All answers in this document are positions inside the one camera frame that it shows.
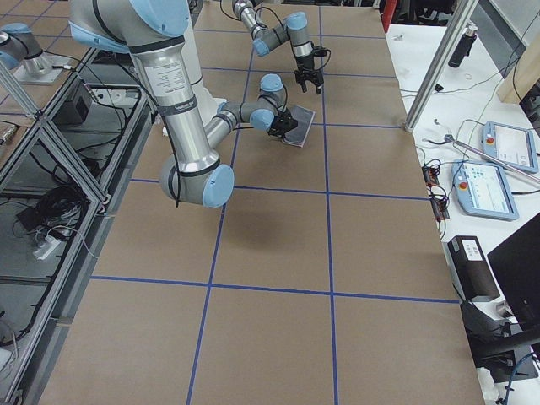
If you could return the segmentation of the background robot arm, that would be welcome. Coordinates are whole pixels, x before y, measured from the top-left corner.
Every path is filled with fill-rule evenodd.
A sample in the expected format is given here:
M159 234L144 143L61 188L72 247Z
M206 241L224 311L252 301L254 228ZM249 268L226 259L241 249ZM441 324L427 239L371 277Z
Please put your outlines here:
M1 27L1 64L15 69L14 77L22 84L52 84L61 72L73 70L70 61L71 57L46 54L27 24Z

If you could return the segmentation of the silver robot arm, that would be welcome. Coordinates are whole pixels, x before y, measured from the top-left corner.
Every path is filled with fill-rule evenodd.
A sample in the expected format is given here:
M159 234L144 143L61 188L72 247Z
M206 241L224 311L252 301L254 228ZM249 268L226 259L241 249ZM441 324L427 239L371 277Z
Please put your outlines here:
M226 17L246 27L259 57L265 57L289 43L296 63L296 83L303 93L307 91L307 82L314 85L318 95L322 93L326 64L316 67L316 59L327 57L329 61L331 51L324 46L316 46L311 40L304 12L295 12L281 19L272 9L262 6L262 1L231 1L231 13L224 9L223 1L219 1L219 7Z
M173 154L162 168L164 193L177 203L219 208L232 194L235 175L221 163L216 146L241 123L282 138L298 122L286 107L281 78L267 74L256 101L226 102L204 123L181 54L189 22L185 1L70 4L73 38L96 49L129 54L165 124Z

